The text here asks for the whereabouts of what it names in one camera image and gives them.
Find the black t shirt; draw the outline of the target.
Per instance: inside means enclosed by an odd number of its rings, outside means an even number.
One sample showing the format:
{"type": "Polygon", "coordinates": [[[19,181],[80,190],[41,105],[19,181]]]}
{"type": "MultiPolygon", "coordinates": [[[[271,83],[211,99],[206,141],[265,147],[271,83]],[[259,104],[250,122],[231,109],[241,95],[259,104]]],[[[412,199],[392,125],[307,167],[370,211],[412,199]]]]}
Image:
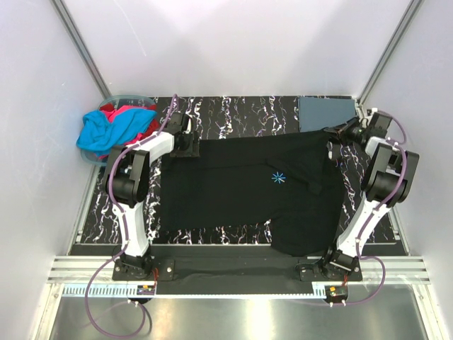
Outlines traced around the black t shirt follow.
{"type": "Polygon", "coordinates": [[[161,159],[161,228],[270,222],[271,245],[292,256],[329,248],[345,196],[322,130],[200,142],[198,157],[161,159]]]}

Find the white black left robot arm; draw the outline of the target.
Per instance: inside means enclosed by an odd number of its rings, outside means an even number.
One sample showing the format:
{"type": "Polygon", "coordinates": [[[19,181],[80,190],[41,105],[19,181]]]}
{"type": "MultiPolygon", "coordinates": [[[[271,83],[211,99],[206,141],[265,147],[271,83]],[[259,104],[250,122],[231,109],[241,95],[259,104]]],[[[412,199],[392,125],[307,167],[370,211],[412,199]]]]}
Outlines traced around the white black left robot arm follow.
{"type": "Polygon", "coordinates": [[[153,258],[144,226],[144,201],[149,192],[150,168],[163,155],[198,157],[199,134],[187,113],[172,113],[150,136],[130,146],[116,145],[103,176],[105,192],[113,202],[122,237],[114,255],[113,280],[143,281],[153,278],[153,258]]]}

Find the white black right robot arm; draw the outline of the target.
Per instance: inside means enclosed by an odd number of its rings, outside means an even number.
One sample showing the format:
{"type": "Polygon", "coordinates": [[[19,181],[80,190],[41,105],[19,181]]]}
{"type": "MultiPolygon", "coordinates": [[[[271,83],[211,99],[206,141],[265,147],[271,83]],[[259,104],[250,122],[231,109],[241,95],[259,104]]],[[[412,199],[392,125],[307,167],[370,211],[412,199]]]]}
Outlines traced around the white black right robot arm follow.
{"type": "Polygon", "coordinates": [[[337,140],[354,142],[371,157],[361,182],[358,209],[319,264],[330,281],[340,281],[359,270],[366,241],[383,216],[408,197],[420,160],[418,153],[404,149],[407,135],[396,118],[371,108],[365,120],[365,127],[359,118],[353,118],[329,130],[337,140]]]}

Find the folded grey-blue t shirt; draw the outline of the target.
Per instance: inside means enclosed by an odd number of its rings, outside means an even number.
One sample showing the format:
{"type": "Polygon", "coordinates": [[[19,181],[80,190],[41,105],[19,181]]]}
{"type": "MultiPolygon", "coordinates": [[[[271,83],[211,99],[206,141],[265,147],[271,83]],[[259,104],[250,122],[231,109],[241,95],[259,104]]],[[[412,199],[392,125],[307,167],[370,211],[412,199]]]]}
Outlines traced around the folded grey-blue t shirt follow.
{"type": "Polygon", "coordinates": [[[342,125],[356,116],[351,98],[302,96],[299,103],[299,131],[311,132],[342,125]]]}

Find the pink t shirt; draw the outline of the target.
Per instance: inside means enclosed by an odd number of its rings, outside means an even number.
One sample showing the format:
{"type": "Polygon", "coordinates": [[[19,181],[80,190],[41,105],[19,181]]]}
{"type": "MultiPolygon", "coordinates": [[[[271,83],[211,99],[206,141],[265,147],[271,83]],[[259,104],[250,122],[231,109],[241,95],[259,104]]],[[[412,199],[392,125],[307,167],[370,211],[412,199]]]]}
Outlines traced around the pink t shirt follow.
{"type": "Polygon", "coordinates": [[[105,111],[100,157],[106,157],[115,145],[130,145],[138,141],[153,120],[152,111],[135,106],[122,106],[105,111]]]}

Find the red t shirt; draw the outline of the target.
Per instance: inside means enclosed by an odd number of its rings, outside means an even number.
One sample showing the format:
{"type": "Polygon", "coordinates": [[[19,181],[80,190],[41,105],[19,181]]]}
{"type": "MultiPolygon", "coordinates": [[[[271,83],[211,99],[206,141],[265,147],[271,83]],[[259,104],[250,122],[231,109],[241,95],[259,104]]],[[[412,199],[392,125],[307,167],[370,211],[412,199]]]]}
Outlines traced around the red t shirt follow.
{"type": "MultiPolygon", "coordinates": [[[[156,105],[155,104],[151,104],[150,106],[145,106],[145,107],[141,107],[141,108],[145,108],[145,109],[147,109],[149,111],[152,111],[153,115],[154,115],[154,118],[150,122],[150,124],[148,125],[148,128],[145,131],[145,133],[142,135],[142,137],[138,141],[143,140],[145,137],[149,137],[154,131],[156,131],[156,130],[158,130],[160,128],[160,125],[159,125],[158,121],[156,120],[156,114],[157,114],[157,112],[155,111],[156,105]]],[[[105,104],[104,106],[100,107],[100,111],[104,115],[105,115],[105,113],[104,113],[105,111],[113,111],[115,109],[119,109],[119,108],[114,108],[113,104],[111,104],[111,103],[105,104]]]]}

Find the bright blue t shirt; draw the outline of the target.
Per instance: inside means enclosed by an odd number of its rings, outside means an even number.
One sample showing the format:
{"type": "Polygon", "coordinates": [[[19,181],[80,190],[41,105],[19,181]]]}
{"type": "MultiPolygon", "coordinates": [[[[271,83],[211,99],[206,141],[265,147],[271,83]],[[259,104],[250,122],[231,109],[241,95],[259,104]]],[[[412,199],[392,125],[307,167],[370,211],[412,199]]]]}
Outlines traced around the bright blue t shirt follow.
{"type": "Polygon", "coordinates": [[[84,126],[76,146],[93,152],[97,157],[108,155],[115,145],[141,140],[155,117],[155,110],[134,106],[123,106],[110,112],[91,111],[82,118],[84,126]]]}

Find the teal plastic laundry basket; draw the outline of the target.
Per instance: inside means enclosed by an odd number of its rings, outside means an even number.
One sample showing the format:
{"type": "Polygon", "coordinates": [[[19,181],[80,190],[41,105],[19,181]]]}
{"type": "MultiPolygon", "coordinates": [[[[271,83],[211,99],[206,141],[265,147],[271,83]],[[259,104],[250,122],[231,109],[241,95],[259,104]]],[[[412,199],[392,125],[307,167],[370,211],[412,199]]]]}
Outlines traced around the teal plastic laundry basket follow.
{"type": "MultiPolygon", "coordinates": [[[[139,106],[145,107],[150,106],[151,104],[155,104],[155,101],[152,98],[146,96],[138,96],[138,95],[116,95],[111,96],[110,98],[105,99],[99,107],[95,110],[100,110],[101,106],[105,104],[111,103],[113,104],[114,108],[120,108],[123,105],[131,105],[131,106],[139,106]]],[[[86,150],[79,149],[81,152],[81,157],[85,162],[89,164],[93,164],[96,166],[105,166],[107,162],[108,155],[106,157],[97,157],[93,152],[88,152],[86,150]]]]}

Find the aluminium frame post right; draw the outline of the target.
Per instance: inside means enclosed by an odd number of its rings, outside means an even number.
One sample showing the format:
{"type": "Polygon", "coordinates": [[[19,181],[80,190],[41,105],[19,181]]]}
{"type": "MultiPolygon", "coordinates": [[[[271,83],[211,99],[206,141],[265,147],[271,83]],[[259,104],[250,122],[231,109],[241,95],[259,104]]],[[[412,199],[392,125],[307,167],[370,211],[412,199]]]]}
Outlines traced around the aluminium frame post right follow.
{"type": "Polygon", "coordinates": [[[410,0],[409,4],[407,5],[402,17],[400,18],[395,30],[393,31],[386,47],[384,48],[383,53],[381,54],[377,64],[375,65],[365,87],[360,92],[360,95],[357,97],[357,103],[362,105],[368,99],[369,95],[371,94],[373,88],[377,84],[380,76],[382,75],[383,71],[385,70],[387,64],[391,60],[396,48],[403,40],[406,31],[410,27],[411,23],[413,22],[414,18],[416,17],[420,7],[423,5],[423,0],[410,0]]]}

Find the aluminium frame post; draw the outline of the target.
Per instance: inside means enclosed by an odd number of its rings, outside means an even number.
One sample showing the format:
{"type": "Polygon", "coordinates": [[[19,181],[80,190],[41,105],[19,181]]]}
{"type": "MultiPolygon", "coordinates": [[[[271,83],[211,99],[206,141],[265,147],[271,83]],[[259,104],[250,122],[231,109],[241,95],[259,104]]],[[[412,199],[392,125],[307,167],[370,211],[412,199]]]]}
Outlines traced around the aluminium frame post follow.
{"type": "Polygon", "coordinates": [[[357,97],[357,103],[362,105],[368,99],[369,95],[371,94],[373,88],[377,84],[380,76],[382,75],[383,71],[385,70],[387,64],[391,60],[396,48],[403,40],[406,31],[410,27],[411,23],[413,22],[414,18],[416,17],[420,7],[423,5],[423,0],[410,0],[409,4],[407,5],[402,17],[400,18],[395,30],[393,31],[386,47],[384,48],[383,53],[381,54],[377,64],[375,65],[365,87],[360,92],[360,95],[357,97]]]}
{"type": "Polygon", "coordinates": [[[62,0],[50,0],[54,10],[60,21],[62,22],[67,34],[69,35],[71,41],[74,44],[79,56],[81,57],[83,63],[85,64],[88,73],[91,75],[94,84],[101,93],[101,96],[106,99],[111,96],[110,89],[106,84],[96,62],[91,55],[86,42],[77,27],[75,20],[73,19],[65,1],[62,0]]]}

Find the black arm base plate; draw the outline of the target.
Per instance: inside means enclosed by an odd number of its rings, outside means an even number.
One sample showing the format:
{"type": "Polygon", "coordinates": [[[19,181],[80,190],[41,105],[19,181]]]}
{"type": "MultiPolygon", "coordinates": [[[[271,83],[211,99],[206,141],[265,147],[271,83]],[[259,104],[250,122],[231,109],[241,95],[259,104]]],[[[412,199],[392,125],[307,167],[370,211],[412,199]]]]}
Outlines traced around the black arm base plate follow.
{"type": "Polygon", "coordinates": [[[272,286],[329,280],[319,270],[322,256],[290,256],[268,245],[152,245],[156,275],[146,280],[171,285],[272,286]]]}

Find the aluminium frame post left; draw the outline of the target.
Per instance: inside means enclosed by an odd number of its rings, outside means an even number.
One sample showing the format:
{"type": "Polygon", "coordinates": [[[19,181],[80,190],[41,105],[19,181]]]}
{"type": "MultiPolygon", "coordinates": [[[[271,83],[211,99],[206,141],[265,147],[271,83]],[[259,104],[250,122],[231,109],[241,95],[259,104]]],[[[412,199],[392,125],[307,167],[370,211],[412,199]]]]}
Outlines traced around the aluminium frame post left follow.
{"type": "Polygon", "coordinates": [[[69,35],[71,41],[74,44],[79,56],[81,57],[83,63],[85,64],[88,73],[91,75],[94,84],[101,93],[101,96],[106,99],[111,96],[110,89],[106,84],[96,62],[91,55],[86,42],[77,27],[75,20],[73,19],[65,1],[62,0],[50,0],[54,10],[60,21],[62,22],[67,34],[69,35]]]}

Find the aluminium front rail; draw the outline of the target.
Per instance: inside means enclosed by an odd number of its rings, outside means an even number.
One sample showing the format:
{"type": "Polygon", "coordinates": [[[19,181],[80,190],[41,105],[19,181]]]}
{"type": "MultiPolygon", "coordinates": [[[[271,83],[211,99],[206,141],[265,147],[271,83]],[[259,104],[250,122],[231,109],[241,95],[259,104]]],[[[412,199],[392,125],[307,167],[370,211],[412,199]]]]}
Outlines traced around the aluminium front rail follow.
{"type": "Polygon", "coordinates": [[[108,256],[56,256],[47,281],[49,283],[87,283],[107,261],[108,256]]]}

